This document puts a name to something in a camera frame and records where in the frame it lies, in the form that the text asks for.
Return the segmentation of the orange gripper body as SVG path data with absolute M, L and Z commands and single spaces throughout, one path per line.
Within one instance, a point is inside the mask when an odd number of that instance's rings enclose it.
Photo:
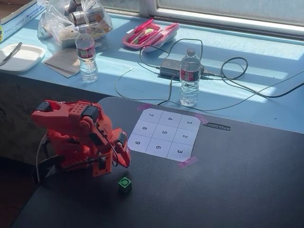
M 127 146 L 127 135 L 121 128 L 116 128 L 112 130 L 111 141 L 116 144 L 120 143 L 123 148 Z

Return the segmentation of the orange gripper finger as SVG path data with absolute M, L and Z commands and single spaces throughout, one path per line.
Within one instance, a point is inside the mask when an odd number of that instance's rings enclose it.
M 118 155 L 118 164 L 128 168 L 130 166 L 131 156 L 127 145 L 122 146 L 121 144 L 116 145 L 116 152 Z
M 112 172 L 112 154 L 99 154 L 93 163 L 93 177 L 106 175 Z

